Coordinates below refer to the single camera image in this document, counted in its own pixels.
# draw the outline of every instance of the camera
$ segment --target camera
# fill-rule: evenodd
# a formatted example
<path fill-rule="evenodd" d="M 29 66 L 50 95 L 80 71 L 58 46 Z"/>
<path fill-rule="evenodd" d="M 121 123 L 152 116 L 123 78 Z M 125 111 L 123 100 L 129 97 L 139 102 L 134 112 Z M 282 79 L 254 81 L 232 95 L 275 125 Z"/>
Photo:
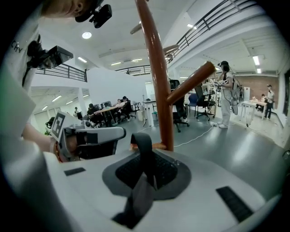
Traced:
<path fill-rule="evenodd" d="M 99 11 L 95 11 L 93 15 L 89 21 L 94 23 L 95 28 L 100 28 L 112 17 L 111 5 L 104 5 Z"/>
<path fill-rule="evenodd" d="M 43 50 L 40 36 L 37 41 L 32 41 L 28 46 L 27 55 L 31 60 L 27 62 L 27 68 L 55 68 L 58 65 L 73 58 L 73 54 L 59 46 Z"/>

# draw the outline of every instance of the balcony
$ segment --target balcony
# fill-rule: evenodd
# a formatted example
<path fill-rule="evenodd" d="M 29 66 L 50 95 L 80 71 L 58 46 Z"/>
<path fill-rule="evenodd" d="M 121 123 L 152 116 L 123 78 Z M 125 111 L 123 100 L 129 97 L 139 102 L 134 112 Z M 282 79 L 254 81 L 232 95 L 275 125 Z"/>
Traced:
<path fill-rule="evenodd" d="M 67 64 L 61 64 L 56 68 L 37 69 L 36 74 L 64 77 L 72 80 L 87 82 L 87 74 L 85 71 L 79 70 Z"/>

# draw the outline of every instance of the white cable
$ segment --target white cable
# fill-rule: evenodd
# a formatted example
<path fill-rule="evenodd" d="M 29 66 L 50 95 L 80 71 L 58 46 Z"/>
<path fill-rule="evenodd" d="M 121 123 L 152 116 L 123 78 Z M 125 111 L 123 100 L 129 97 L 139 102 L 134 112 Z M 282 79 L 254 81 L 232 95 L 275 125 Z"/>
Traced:
<path fill-rule="evenodd" d="M 194 141 L 194 140 L 200 138 L 200 137 L 203 136 L 205 133 L 208 133 L 212 128 L 213 128 L 213 126 L 212 126 L 211 128 L 209 128 L 208 131 L 204 132 L 202 135 L 196 137 L 195 139 L 193 139 L 193 140 L 191 140 L 191 141 L 188 141 L 187 143 L 182 143 L 182 144 L 180 144 L 180 145 L 174 146 L 174 147 L 179 147 L 179 146 L 181 146 L 181 145 L 188 144 L 188 143 L 190 143 L 190 142 L 192 142 L 192 141 Z"/>
<path fill-rule="evenodd" d="M 155 127 L 155 126 L 150 126 L 150 127 L 144 128 L 144 129 L 138 131 L 137 133 L 139 133 L 139 132 L 141 132 L 141 131 L 145 131 L 145 130 L 150 129 L 150 128 L 153 128 L 153 127 Z"/>

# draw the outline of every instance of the brick wall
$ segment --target brick wall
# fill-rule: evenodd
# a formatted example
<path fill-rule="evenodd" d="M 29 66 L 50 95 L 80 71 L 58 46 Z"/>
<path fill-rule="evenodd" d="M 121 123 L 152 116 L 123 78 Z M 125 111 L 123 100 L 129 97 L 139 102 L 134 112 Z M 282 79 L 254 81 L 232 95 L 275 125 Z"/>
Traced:
<path fill-rule="evenodd" d="M 279 95 L 279 78 L 277 77 L 239 77 L 237 76 L 241 85 L 251 88 L 250 99 L 256 97 L 257 99 L 261 98 L 262 93 L 267 96 L 268 88 L 267 85 L 272 85 L 272 90 L 275 93 L 274 101 L 275 108 L 278 107 L 278 95 Z"/>

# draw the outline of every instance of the black rubber pad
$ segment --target black rubber pad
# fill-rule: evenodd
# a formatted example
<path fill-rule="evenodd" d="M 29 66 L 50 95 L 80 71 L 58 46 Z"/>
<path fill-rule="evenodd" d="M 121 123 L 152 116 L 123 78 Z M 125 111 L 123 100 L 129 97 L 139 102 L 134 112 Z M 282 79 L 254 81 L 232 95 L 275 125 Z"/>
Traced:
<path fill-rule="evenodd" d="M 153 167 L 153 173 L 156 177 L 157 188 L 160 189 L 175 179 L 177 175 L 177 167 L 157 154 L 155 154 L 155 161 L 156 165 Z M 133 189 L 142 172 L 140 156 L 137 156 L 128 163 L 119 167 L 116 170 L 116 176 L 119 180 Z"/>
<path fill-rule="evenodd" d="M 244 221 L 253 214 L 253 211 L 230 187 L 218 188 L 216 191 L 239 222 Z"/>
<path fill-rule="evenodd" d="M 84 168 L 77 168 L 77 169 L 70 169 L 70 170 L 64 171 L 64 173 L 66 176 L 71 176 L 71 175 L 84 172 L 84 171 L 85 171 Z"/>

